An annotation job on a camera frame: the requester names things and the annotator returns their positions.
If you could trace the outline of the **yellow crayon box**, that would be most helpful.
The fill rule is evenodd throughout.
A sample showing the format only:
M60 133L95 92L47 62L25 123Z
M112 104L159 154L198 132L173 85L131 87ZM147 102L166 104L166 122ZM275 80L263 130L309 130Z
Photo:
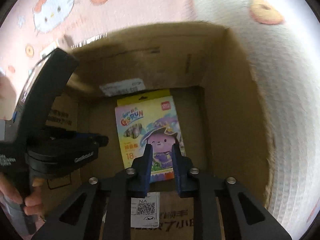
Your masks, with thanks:
M152 183L174 178L172 146L178 143L185 156L184 142L170 90L156 90L117 100L116 125L125 168L141 157L146 144L153 147Z

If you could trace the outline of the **brown cardboard box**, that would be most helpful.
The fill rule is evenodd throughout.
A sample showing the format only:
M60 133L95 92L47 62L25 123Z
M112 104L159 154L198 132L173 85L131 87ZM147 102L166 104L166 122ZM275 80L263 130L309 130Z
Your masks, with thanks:
M99 157L50 179L45 207L88 184L111 197L105 237L275 239L272 137L253 68L229 28L152 24L67 49L79 61L52 109L100 133Z

